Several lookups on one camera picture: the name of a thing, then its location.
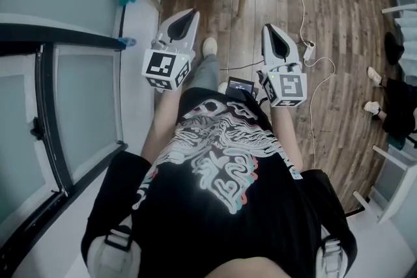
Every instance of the jeans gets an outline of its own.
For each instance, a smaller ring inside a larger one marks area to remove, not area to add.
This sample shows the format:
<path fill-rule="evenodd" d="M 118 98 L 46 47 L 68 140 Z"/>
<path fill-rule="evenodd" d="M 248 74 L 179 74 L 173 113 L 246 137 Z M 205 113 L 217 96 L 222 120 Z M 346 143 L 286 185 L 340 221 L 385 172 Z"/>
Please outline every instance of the jeans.
<path fill-rule="evenodd" d="M 205 88 L 217 92 L 220 84 L 219 62 L 215 55 L 208 55 L 195 71 L 193 81 L 188 88 Z"/>

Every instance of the frosted glass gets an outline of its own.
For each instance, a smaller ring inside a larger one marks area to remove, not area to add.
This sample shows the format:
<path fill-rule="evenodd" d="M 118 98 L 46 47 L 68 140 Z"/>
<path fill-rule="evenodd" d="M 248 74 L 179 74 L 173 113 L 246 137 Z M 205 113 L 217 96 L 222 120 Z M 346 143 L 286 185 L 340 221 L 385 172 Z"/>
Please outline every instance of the frosted glass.
<path fill-rule="evenodd" d="M 0 224 L 44 184 L 26 122 L 23 76 L 0 77 Z"/>
<path fill-rule="evenodd" d="M 117 140 L 112 56 L 59 56 L 57 120 L 72 174 Z"/>

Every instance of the power adapter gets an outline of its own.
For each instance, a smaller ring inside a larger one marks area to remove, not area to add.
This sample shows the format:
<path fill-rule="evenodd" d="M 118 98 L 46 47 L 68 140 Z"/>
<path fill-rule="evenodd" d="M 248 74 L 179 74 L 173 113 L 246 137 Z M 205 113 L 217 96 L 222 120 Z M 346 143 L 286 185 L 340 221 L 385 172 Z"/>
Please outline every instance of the power adapter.
<path fill-rule="evenodd" d="M 308 61 L 311 58 L 311 56 L 315 54 L 315 44 L 310 41 L 306 41 L 305 43 L 308 45 L 306 46 L 303 58 L 305 61 Z"/>

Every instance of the white cube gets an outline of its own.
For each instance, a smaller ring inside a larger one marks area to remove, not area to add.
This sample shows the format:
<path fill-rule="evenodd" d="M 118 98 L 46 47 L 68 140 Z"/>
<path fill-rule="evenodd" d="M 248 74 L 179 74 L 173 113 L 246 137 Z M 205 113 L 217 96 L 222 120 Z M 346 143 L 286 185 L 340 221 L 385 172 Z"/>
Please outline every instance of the white cube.
<path fill-rule="evenodd" d="M 263 87 L 272 107 L 296 107 L 307 99 L 307 75 L 268 72 Z"/>
<path fill-rule="evenodd" d="M 177 90 L 190 73 L 190 56 L 162 50 L 146 49 L 142 76 L 157 89 Z"/>

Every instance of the white shoe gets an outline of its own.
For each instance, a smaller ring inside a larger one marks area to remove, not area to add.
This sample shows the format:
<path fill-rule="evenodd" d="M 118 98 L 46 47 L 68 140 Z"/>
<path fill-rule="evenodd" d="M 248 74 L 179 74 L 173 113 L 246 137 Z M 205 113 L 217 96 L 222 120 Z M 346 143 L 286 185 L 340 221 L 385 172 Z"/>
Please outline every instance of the white shoe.
<path fill-rule="evenodd" d="M 371 78 L 375 86 L 381 87 L 382 77 L 378 74 L 377 71 L 375 71 L 373 67 L 369 66 L 366 70 L 366 73 L 367 73 L 367 76 Z"/>
<path fill-rule="evenodd" d="M 379 107 L 379 103 L 374 101 L 374 102 L 366 102 L 366 105 L 364 106 L 364 110 L 369 112 L 369 113 L 373 113 L 374 115 L 378 115 L 379 112 L 381 111 L 381 107 Z"/>
<path fill-rule="evenodd" d="M 217 55 L 217 41 L 213 37 L 206 38 L 203 43 L 203 57 Z"/>
<path fill-rule="evenodd" d="M 228 83 L 227 83 L 226 81 L 225 81 L 225 82 L 223 82 L 223 83 L 221 83 L 221 84 L 219 85 L 218 92 L 219 92 L 219 93 L 222 93 L 222 94 L 226 94 L 227 85 L 228 85 Z"/>

